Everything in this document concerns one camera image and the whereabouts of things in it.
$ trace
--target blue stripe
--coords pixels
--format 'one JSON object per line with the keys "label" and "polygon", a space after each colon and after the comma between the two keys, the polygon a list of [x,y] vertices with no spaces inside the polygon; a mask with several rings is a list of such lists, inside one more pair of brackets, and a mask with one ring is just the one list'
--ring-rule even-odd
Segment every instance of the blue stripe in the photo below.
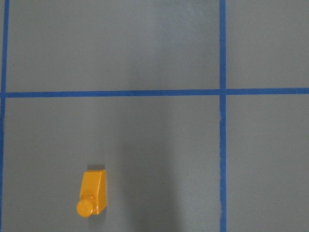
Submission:
{"label": "blue stripe", "polygon": [[220,0],[220,232],[226,232],[226,24],[225,0]]}
{"label": "blue stripe", "polygon": [[3,44],[2,44],[2,70],[1,70],[1,107],[0,107],[0,231],[2,218],[2,178],[3,178],[3,150],[4,150],[4,115],[5,115],[5,90],[6,90],[6,63],[8,51],[10,1],[5,0],[3,20]]}
{"label": "blue stripe", "polygon": [[219,95],[218,89],[183,90],[120,90],[120,91],[64,91],[64,92],[8,92],[7,98],[60,97],[138,97],[138,96],[205,96]]}
{"label": "blue stripe", "polygon": [[240,88],[227,89],[227,95],[309,94],[309,88]]}

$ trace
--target orange toy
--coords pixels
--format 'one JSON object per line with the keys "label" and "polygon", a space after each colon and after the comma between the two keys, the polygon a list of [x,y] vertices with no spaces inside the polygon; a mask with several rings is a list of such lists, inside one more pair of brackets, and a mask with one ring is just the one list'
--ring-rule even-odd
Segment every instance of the orange toy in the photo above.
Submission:
{"label": "orange toy", "polygon": [[77,213],[87,218],[92,214],[101,213],[106,206],[106,171],[84,172],[80,201],[76,206]]}

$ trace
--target orange object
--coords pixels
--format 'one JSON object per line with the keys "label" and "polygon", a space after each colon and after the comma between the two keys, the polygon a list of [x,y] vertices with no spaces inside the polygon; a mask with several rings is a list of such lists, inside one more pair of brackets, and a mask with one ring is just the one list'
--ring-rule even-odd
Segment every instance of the orange object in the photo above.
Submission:
{"label": "orange object", "polygon": [[101,213],[106,206],[106,171],[89,170],[84,172],[80,201],[76,206],[77,213],[87,218],[92,214]]}

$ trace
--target gray floor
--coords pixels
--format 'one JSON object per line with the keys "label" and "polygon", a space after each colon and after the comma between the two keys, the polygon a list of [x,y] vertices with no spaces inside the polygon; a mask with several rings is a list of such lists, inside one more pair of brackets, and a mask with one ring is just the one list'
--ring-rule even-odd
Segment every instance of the gray floor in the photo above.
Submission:
{"label": "gray floor", "polygon": [[[308,8],[227,0],[227,87],[309,87]],[[10,2],[8,92],[212,88],[217,0]],[[228,232],[309,231],[308,102],[227,96]],[[7,99],[2,231],[220,231],[219,121],[219,96]]]}

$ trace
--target horizontal blue line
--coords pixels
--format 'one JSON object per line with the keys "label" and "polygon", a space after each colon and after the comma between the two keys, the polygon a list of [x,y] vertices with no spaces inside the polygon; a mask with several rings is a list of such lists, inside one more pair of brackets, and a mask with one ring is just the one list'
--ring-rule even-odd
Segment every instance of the horizontal blue line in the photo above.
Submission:
{"label": "horizontal blue line", "polygon": [[309,94],[309,88],[240,88],[227,89],[227,95]]}
{"label": "horizontal blue line", "polygon": [[239,89],[180,89],[180,90],[116,90],[116,91],[59,91],[6,92],[7,98],[61,98],[61,97],[142,97],[142,96],[207,96],[220,95],[309,94],[309,88],[239,88]]}
{"label": "horizontal blue line", "polygon": [[218,89],[183,90],[120,90],[120,91],[63,91],[63,92],[7,92],[7,98],[60,97],[138,97],[138,96],[204,96],[219,95]]}

